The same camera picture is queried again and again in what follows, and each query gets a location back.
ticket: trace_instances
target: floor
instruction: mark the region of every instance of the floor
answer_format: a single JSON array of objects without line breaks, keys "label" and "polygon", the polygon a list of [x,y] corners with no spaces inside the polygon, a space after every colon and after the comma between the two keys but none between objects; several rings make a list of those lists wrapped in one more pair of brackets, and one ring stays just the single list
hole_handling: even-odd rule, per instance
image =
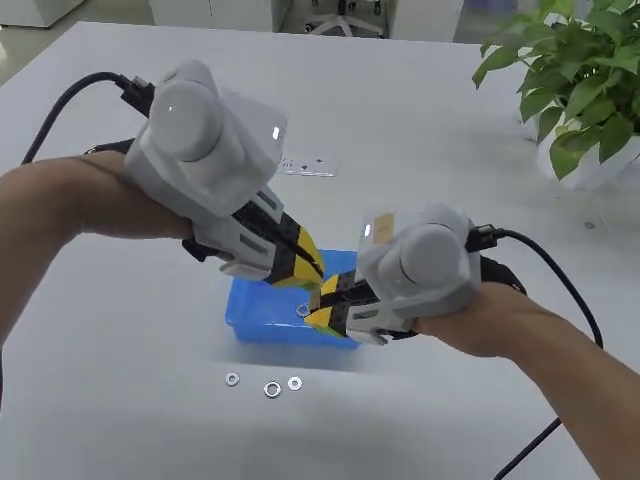
[{"label": "floor", "polygon": [[[454,41],[482,42],[517,8],[517,1],[465,0]],[[304,16],[309,11],[309,4],[310,0],[294,0],[294,7],[283,26],[284,32],[304,31]],[[380,22],[379,17],[371,16],[371,19],[374,23]],[[0,85],[78,21],[152,25],[153,15],[148,0],[86,0],[49,29],[4,27],[0,30]]]},{"label": "floor", "polygon": [[79,21],[153,25],[148,0],[87,0],[51,28],[4,27],[0,31],[0,85]]}]

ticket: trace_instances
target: human arm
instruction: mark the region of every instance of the human arm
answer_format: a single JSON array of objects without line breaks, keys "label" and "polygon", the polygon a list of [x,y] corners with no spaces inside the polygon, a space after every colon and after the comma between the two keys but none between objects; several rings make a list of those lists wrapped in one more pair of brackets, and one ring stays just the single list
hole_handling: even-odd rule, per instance
[{"label": "human arm", "polygon": [[415,329],[465,353],[513,361],[542,390],[602,480],[640,478],[640,376],[512,288],[483,284],[462,312]]},{"label": "human arm", "polygon": [[44,160],[0,177],[0,346],[57,253],[81,233],[186,238],[190,223],[124,176],[124,155]]}]

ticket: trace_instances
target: cable connector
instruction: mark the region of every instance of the cable connector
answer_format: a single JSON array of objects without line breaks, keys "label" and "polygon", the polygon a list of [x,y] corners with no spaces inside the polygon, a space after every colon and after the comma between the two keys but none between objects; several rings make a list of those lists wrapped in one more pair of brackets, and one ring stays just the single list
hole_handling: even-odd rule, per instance
[{"label": "cable connector", "polygon": [[502,228],[493,225],[482,225],[469,230],[465,248],[468,252],[479,252],[498,245],[498,240],[506,235]]},{"label": "cable connector", "polygon": [[135,77],[133,80],[129,80],[124,76],[122,76],[122,78],[124,79],[124,83],[118,83],[118,86],[123,90],[120,98],[142,115],[149,118],[149,111],[151,110],[156,87],[140,77]]}]

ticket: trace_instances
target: white cabinet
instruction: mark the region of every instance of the white cabinet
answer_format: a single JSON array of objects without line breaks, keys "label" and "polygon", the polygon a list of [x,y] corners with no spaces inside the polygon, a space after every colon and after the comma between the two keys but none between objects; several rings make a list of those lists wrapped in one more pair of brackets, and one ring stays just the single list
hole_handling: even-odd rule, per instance
[{"label": "white cabinet", "polygon": [[291,0],[149,0],[156,25],[277,32]]},{"label": "white cabinet", "polygon": [[0,0],[0,25],[48,27],[84,0]]},{"label": "white cabinet", "polygon": [[463,0],[390,0],[389,37],[452,42]]}]

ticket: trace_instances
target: potted plant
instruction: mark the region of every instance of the potted plant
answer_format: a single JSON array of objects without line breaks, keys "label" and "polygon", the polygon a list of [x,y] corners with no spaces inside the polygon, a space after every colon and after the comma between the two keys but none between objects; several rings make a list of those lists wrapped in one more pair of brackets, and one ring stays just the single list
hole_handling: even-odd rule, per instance
[{"label": "potted plant", "polygon": [[541,0],[502,33],[501,46],[482,45],[473,81],[479,88],[489,71],[526,65],[520,114],[538,124],[544,171],[569,187],[594,188],[638,157],[639,0],[593,0],[586,21],[574,18],[573,0]]}]

